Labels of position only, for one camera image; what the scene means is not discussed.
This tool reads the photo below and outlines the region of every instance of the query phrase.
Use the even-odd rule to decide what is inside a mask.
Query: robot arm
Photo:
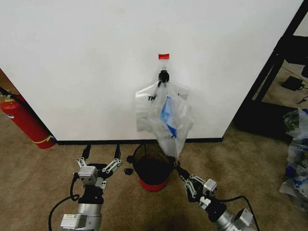
[[[205,210],[209,220],[214,223],[219,231],[254,231],[249,228],[253,220],[253,214],[243,208],[236,215],[227,210],[227,206],[215,198],[217,183],[208,179],[190,175],[179,165],[176,170],[184,181],[189,202],[197,202],[199,207]]]
[[[78,173],[74,173],[70,194],[73,197],[72,191],[76,179],[81,180],[85,191],[78,200],[77,213],[63,215],[60,226],[65,230],[99,230],[102,220],[103,189],[107,185],[106,179],[111,177],[122,164],[119,145],[116,147],[115,159],[109,164],[87,165],[86,160],[89,157],[89,153],[90,145],[86,147],[82,157],[77,159],[80,170]]]

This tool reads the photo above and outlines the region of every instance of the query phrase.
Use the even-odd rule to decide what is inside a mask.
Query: clear plastic bag
[[[287,180],[279,191],[293,197],[294,204],[308,212],[308,113],[298,109],[284,117],[286,134],[293,137],[288,150]]]
[[[141,102],[141,98],[145,97],[141,93],[150,92],[150,89],[153,86],[136,93],[137,129],[154,133],[164,153],[178,159],[193,126],[192,109],[184,100],[188,90],[170,82],[160,85],[157,83],[153,100],[150,105],[146,105]]]
[[[136,119],[137,119],[137,131],[146,130],[148,132],[153,132],[152,126],[149,124],[148,115],[151,109],[151,105],[156,98],[156,89],[158,82],[143,88],[135,94],[136,102]],[[175,83],[168,83],[168,85],[180,96],[182,99],[186,100],[189,94],[189,90]]]
[[[284,117],[284,123],[287,127],[286,134],[296,138],[308,138],[308,111],[307,109],[298,109],[287,113]]]

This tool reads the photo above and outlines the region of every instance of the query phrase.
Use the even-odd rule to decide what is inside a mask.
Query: red trash can
[[[166,156],[158,144],[141,144],[135,150],[132,164],[141,186],[148,191],[162,190],[174,169],[175,158]]]

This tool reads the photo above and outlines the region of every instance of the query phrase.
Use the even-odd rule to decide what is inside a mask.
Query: red tape
[[[158,59],[169,59],[169,54],[158,54]]]

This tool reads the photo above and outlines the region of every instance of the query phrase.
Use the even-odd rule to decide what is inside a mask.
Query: floor
[[[302,97],[298,94],[304,92],[292,92],[279,85],[288,75],[293,74],[282,68],[264,101],[296,106]],[[0,224],[10,231],[47,230],[51,208],[69,195],[72,173],[78,170],[76,159],[85,146],[55,145],[40,150],[2,112],[0,128],[0,174],[4,177],[0,187]],[[124,174],[124,168],[130,167],[126,157],[136,147],[121,145],[124,164],[108,179],[104,190],[101,230],[215,231],[205,211],[187,201],[176,172],[171,173],[168,185],[156,193],[145,191],[135,172],[131,176]],[[109,163],[115,148],[93,145],[89,161]],[[283,141],[238,131],[231,124],[221,143],[186,144],[180,162],[190,173],[216,180],[217,198],[247,196],[262,231],[306,230],[308,215],[299,211],[287,195],[278,192],[287,151],[288,144]],[[80,182],[74,190],[82,193]],[[243,207],[247,207],[244,201],[228,203],[234,213]],[[53,230],[61,230],[63,213],[75,213],[76,209],[77,204],[72,201],[60,205],[53,215]]]

